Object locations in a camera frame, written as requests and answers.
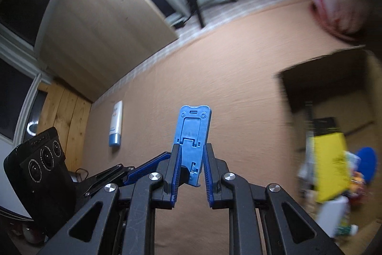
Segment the white blue-capped lotion tube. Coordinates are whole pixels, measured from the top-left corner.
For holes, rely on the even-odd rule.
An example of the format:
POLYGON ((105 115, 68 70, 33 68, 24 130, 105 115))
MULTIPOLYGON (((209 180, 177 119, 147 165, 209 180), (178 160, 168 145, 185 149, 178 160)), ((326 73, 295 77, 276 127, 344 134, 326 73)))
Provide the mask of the white blue-capped lotion tube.
POLYGON ((113 107, 109 128, 109 147, 119 147, 122 135, 123 103, 117 102, 113 107))

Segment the yellow black notepad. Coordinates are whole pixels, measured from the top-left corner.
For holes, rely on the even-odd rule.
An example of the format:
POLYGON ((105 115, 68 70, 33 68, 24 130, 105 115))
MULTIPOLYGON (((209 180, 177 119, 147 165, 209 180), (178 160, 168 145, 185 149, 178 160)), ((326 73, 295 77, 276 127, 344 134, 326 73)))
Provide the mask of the yellow black notepad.
POLYGON ((344 133, 333 117, 313 119, 316 202, 325 203, 348 190, 350 169, 344 133))

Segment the orange red toy keychain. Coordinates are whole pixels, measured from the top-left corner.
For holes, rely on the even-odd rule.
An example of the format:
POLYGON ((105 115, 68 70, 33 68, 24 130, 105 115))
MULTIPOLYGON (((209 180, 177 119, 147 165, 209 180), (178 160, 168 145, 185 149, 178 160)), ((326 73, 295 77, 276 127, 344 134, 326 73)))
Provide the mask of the orange red toy keychain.
POLYGON ((366 196, 366 183, 364 175, 361 172, 354 171, 346 196, 349 200, 350 206, 355 207, 363 203, 363 199, 366 196))

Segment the cardboard box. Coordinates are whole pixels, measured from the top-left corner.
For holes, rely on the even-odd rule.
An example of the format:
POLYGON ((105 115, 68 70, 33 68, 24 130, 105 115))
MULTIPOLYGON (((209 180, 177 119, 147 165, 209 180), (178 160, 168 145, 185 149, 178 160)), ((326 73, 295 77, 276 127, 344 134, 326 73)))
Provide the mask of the cardboard box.
POLYGON ((293 65, 278 78, 308 212, 345 254, 380 254, 381 61, 354 47, 293 65))

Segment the pine wood headboard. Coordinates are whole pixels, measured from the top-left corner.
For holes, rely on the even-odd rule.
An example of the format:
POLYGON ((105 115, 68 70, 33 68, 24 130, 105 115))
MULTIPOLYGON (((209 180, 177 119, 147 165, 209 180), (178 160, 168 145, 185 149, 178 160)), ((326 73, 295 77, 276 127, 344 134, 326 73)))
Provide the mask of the pine wood headboard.
POLYGON ((85 130, 92 103, 58 81, 41 82, 37 89, 47 94, 37 131, 56 128, 65 153, 65 164, 69 171, 75 172, 82 167, 85 130))

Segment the green white lip balm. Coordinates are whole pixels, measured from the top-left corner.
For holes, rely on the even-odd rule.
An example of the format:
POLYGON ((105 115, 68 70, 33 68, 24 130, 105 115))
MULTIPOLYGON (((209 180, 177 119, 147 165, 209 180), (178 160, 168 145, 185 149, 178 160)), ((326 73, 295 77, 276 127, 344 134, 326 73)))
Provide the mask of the green white lip balm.
POLYGON ((347 236, 355 236, 358 232, 359 227, 355 224, 339 226, 336 230, 335 236, 339 237, 347 237, 347 236))

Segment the light wood wardrobe panel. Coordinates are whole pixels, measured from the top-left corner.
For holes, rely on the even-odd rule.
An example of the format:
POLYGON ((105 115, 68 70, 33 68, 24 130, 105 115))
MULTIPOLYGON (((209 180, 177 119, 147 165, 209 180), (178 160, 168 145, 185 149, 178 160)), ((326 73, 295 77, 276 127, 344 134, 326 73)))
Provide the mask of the light wood wardrobe panel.
POLYGON ((151 0, 58 0, 39 57, 86 99, 177 39, 151 0))

